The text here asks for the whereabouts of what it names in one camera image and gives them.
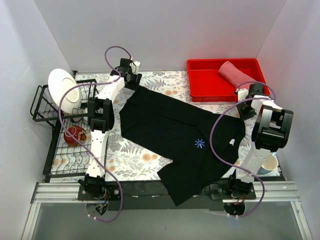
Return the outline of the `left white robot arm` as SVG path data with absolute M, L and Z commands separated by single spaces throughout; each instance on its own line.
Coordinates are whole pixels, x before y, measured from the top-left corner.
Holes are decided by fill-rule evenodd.
M 109 81 L 95 97 L 87 101 L 87 122 L 90 128 L 90 160 L 84 180 L 79 183 L 95 200 L 106 196 L 105 162 L 109 131 L 115 124 L 113 103 L 118 93 L 127 88 L 137 90 L 142 74 L 141 63 L 131 58 L 121 58 L 120 65 L 110 73 Z

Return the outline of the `black t shirt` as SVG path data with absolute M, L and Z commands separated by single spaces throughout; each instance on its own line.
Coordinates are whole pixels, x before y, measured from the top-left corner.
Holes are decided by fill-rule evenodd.
M 175 205 L 219 180 L 238 160 L 243 120 L 140 86 L 120 111 L 121 135 L 172 162 L 158 171 Z

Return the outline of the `blue ceramic mug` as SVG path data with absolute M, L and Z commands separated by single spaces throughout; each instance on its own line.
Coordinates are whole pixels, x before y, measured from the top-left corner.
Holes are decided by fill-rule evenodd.
M 266 160 L 263 162 L 261 167 L 258 170 L 259 175 L 268 174 L 278 168 L 278 160 L 275 155 L 271 154 Z

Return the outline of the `red floral bowl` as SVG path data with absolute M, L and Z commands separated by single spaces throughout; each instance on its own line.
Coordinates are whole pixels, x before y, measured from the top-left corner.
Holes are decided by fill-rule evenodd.
M 69 147 L 75 148 L 79 146 L 79 143 L 75 141 L 73 137 L 82 144 L 87 140 L 86 131 L 78 125 L 68 127 L 67 131 L 68 132 L 64 132 L 63 138 Z

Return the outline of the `red plastic bin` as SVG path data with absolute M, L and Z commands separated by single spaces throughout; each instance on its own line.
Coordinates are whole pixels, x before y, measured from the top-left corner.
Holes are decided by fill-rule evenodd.
M 260 65 L 255 58 L 189 59 L 187 71 L 190 96 L 193 102 L 236 102 L 236 87 L 218 73 L 225 62 L 258 82 L 265 83 Z

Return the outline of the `white patterned cup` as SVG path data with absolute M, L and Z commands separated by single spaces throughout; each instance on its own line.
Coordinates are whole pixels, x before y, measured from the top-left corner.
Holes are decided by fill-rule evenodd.
M 89 124 L 89 117 L 87 113 L 82 117 L 82 121 L 87 125 Z

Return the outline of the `white ceramic plate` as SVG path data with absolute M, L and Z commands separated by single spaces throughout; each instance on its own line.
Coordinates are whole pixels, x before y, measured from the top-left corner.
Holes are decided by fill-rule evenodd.
M 63 95 L 76 85 L 73 76 L 60 68 L 52 70 L 48 76 L 49 93 L 57 106 L 60 105 Z M 61 110 L 67 114 L 72 114 L 74 110 L 80 108 L 81 100 L 81 92 L 77 87 L 64 97 Z

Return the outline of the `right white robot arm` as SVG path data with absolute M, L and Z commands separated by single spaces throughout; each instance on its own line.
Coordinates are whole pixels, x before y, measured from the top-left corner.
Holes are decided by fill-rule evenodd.
M 248 195 L 266 159 L 286 146 L 294 117 L 292 110 L 276 105 L 265 93 L 265 83 L 248 83 L 249 89 L 243 88 L 243 83 L 236 88 L 236 107 L 241 120 L 248 120 L 255 115 L 257 118 L 251 133 L 250 150 L 240 167 L 228 178 L 226 194 L 232 199 Z

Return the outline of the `floral table mat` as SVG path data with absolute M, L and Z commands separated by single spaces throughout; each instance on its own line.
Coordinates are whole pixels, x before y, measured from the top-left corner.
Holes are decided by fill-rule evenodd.
M 95 79 L 97 82 L 107 82 L 109 73 L 77 74 L 76 81 Z M 189 90 L 189 77 L 187 71 L 147 71 L 142 72 L 140 85 L 167 95 L 169 97 L 186 102 L 198 108 L 220 114 L 232 103 L 216 102 L 201 103 L 192 102 Z M 115 125 L 108 137 L 106 156 L 106 168 L 112 172 L 119 181 L 148 181 L 159 180 L 157 172 L 172 161 L 150 150 L 147 150 L 121 136 L 120 110 L 126 100 L 133 94 L 132 90 L 122 89 L 114 100 Z M 246 135 L 242 139 L 238 149 L 238 160 L 235 165 L 239 166 L 250 149 L 251 133 L 257 116 L 245 121 Z M 80 176 L 58 177 L 62 180 L 57 182 L 77 182 Z

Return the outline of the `rolled pink t shirt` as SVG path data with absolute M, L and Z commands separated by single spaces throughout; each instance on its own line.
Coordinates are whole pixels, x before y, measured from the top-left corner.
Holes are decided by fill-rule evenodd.
M 255 79 L 236 68 L 230 61 L 224 62 L 218 69 L 218 73 L 227 79 L 236 89 L 248 89 Z

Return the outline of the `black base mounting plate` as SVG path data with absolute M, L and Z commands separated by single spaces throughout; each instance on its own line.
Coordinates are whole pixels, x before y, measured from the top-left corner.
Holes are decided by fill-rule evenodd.
M 163 183 L 159 180 L 122 181 L 123 210 L 192 210 L 223 211 L 227 205 L 244 205 L 258 200 L 252 187 L 249 194 L 231 198 L 227 195 L 227 179 L 203 188 L 199 193 L 176 206 Z

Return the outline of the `aluminium frame rail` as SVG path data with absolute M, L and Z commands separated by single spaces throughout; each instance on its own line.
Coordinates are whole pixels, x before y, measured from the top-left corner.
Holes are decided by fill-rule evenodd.
M 78 183 L 37 183 L 31 203 L 87 203 L 78 200 Z

